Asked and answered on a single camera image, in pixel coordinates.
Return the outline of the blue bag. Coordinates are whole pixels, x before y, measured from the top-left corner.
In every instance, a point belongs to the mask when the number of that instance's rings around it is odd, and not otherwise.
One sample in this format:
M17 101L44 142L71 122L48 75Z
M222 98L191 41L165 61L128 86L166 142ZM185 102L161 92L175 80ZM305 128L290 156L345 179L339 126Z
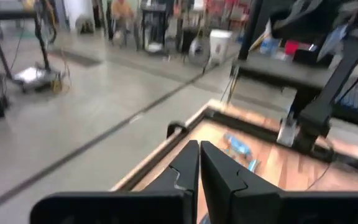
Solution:
M274 57L277 54L277 50L280 46L281 40L274 39L272 37L266 37L261 42L259 52L264 55Z

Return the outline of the black shelf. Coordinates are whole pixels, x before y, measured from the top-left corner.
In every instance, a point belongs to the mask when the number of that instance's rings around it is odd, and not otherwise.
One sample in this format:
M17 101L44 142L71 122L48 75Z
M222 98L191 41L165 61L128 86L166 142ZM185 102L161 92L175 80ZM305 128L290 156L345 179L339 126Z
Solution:
M175 0L142 0L142 49L149 54L166 54L166 31L173 16Z

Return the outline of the black aluminium table frame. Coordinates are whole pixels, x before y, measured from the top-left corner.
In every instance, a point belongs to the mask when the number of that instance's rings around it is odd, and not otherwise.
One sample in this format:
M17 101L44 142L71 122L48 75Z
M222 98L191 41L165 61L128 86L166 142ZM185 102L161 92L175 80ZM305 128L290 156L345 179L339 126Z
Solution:
M278 137L278 131L273 131L257 124L250 123L230 115L226 115L220 111L213 110L211 108L207 108L206 117L211 119L212 121L225 124L230 128L240 130L244 133L253 135L269 143L276 143ZM309 138L308 136L305 137L304 134L301 134L300 138L298 136L295 138L295 142L292 146L285 146L281 143L278 143L278 145L326 163L342 162L355 169L358 169L358 158L340 152L336 152L332 148L326 149L316 144L312 146L312 140L316 140L316 137L313 136L312 138Z

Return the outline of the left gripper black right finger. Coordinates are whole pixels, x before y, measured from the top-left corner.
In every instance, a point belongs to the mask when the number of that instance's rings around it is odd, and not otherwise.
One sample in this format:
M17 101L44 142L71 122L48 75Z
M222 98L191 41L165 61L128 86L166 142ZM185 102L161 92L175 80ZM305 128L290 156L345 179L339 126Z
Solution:
M285 191L201 142L211 224L358 224L358 192Z

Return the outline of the black table clamp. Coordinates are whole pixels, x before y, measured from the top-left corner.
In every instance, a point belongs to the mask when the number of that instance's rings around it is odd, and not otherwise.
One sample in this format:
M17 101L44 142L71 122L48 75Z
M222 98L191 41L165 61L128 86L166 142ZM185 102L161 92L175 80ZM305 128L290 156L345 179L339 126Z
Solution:
M167 126L166 138L168 139L176 130L179 130L180 134L188 132L188 128L186 127L185 123L179 121L172 121Z

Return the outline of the black equipment stand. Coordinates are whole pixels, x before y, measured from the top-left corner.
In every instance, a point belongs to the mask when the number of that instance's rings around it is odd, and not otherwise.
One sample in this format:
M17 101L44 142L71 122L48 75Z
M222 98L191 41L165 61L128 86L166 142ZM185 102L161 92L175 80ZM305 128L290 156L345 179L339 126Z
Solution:
M20 86L23 92L30 89L39 90L45 86L50 86L53 90L56 86L61 87L66 73L60 72L50 66L46 43L42 37L41 21L36 11L26 10L24 8L8 9L0 7L0 21L18 19L32 19L34 21L34 33L39 41L44 63L37 63L33 67L29 67L19 73L13 74L11 72L11 68L7 64L5 54L2 51L0 44L0 61L5 69L4 77L12 83Z

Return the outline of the person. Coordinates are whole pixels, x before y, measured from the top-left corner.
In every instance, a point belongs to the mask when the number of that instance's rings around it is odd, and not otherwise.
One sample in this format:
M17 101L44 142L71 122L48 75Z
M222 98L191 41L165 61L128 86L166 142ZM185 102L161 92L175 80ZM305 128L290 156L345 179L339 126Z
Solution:
M112 38L118 33L122 37L121 46L127 45L129 24L134 19L134 12L127 0L114 0L110 5L112 19Z

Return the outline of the red box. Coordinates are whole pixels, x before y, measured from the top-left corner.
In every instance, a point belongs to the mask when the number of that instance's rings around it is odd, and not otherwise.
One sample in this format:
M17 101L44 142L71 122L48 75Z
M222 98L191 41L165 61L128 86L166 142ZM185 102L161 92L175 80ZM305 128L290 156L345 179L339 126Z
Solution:
M287 40L285 42L285 54L294 56L296 51L299 49L300 43L295 40Z

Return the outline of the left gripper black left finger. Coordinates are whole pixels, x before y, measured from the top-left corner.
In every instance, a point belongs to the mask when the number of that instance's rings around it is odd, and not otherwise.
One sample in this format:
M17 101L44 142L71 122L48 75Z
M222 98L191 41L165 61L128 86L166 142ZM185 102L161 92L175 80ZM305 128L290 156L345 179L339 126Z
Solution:
M39 200L30 224L195 224L199 144L189 141L141 191L59 192Z

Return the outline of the black monitor pole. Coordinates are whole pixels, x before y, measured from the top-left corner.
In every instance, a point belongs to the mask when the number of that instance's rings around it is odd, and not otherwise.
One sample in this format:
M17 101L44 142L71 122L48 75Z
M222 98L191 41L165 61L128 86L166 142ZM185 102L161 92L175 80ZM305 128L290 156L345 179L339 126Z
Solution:
M246 60L248 57L250 47L253 43L252 38L254 36L255 28L263 3L264 0L252 0L252 4L250 6L250 13L244 32L244 39L242 41L241 49L239 51L239 60Z

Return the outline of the grey floor fan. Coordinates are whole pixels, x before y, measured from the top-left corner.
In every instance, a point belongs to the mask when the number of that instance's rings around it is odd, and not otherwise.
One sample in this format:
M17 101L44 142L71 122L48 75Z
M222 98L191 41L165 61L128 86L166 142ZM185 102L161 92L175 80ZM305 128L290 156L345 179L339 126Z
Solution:
M196 37L190 44L188 61L198 67L207 65L210 57L210 43L208 38Z

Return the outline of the blue snack packet far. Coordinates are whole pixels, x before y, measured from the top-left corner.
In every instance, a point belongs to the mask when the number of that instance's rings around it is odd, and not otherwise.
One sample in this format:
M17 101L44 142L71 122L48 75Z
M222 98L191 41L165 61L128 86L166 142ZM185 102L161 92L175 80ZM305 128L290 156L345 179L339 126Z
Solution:
M238 138L236 138L232 134L226 133L224 135L225 140L229 143L230 148L237 152L238 154L242 154L244 156L251 156L252 151L250 150L250 147L240 141Z

